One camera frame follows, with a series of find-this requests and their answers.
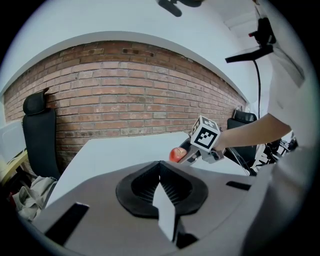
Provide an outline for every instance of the black vent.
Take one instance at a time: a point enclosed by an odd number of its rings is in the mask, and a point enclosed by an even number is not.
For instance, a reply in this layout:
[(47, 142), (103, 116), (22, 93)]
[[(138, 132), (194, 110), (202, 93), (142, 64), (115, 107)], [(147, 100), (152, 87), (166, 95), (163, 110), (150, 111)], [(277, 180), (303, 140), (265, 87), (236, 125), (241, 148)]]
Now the black vent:
[(177, 216), (196, 213), (208, 196), (208, 187), (199, 178), (164, 161), (155, 161), (124, 177), (116, 186), (116, 197), (133, 216), (157, 219), (158, 208), (152, 203), (159, 182)]
[(192, 192), (192, 185), (188, 180), (159, 163), (132, 182), (133, 193), (143, 201), (152, 204), (159, 184), (159, 176), (164, 191), (174, 205), (186, 199)]

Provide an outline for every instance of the black and white marker cube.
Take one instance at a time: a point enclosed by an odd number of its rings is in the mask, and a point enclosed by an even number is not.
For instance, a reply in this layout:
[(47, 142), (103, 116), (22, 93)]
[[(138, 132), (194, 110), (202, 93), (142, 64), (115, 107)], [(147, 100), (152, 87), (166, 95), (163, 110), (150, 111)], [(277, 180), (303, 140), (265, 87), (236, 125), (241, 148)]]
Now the black and white marker cube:
[(190, 142), (199, 149), (210, 152), (219, 136), (217, 123), (200, 115), (192, 128)]

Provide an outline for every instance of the table surface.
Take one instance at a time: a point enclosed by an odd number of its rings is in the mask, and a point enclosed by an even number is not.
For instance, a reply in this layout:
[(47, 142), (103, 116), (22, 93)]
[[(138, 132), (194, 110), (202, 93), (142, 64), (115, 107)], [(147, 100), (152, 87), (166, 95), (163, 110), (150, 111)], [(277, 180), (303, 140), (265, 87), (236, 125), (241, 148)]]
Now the table surface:
[[(146, 162), (168, 161), (170, 151), (188, 137), (189, 135), (185, 132), (174, 132), (91, 139), (63, 172), (52, 191), (47, 206), (92, 177)], [(219, 173), (247, 175), (240, 165), (226, 157), (213, 164), (200, 158), (192, 167)]]
[(21, 165), (26, 159), (28, 158), (28, 152), (25, 149), (23, 152), (18, 154), (14, 160), (12, 160), (4, 170), (0, 171), (0, 182), (1, 185), (4, 185), (8, 179), (11, 177), (11, 175), (14, 173), (14, 171), (18, 168), (19, 165)]

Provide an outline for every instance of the red apple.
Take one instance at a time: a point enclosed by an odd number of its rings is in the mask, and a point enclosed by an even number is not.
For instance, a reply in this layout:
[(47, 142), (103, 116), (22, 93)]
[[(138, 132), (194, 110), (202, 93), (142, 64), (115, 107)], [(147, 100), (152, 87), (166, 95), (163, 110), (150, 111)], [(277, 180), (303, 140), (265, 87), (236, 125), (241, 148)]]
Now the red apple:
[(171, 162), (178, 163), (185, 155), (187, 154), (187, 151), (182, 147), (175, 147), (171, 150), (169, 155), (169, 160)]

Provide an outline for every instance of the chair backrest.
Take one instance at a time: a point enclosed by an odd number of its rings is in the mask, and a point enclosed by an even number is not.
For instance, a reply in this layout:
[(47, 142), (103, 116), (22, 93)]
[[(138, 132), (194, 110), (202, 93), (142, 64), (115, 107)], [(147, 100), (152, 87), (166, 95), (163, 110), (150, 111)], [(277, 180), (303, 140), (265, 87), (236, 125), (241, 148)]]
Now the chair backrest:
[(254, 113), (243, 112), (240, 110), (235, 110), (233, 114), (233, 119), (238, 120), (242, 123), (252, 123), (257, 121), (257, 116)]
[(29, 95), (23, 103), (22, 120), (26, 150), (31, 169), (42, 177), (59, 179), (56, 157), (56, 112), (46, 108), (47, 89)]
[[(233, 128), (237, 128), (240, 126), (244, 126), (247, 123), (245, 122), (241, 122), (239, 120), (236, 120), (234, 118), (229, 118), (227, 120), (227, 129), (233, 129)], [(253, 164), (253, 162), (255, 161), (255, 157), (256, 157), (256, 152), (257, 152), (257, 146), (237, 146), (234, 148), (237, 153), (243, 158), (243, 160), (247, 163), (247, 164)]]

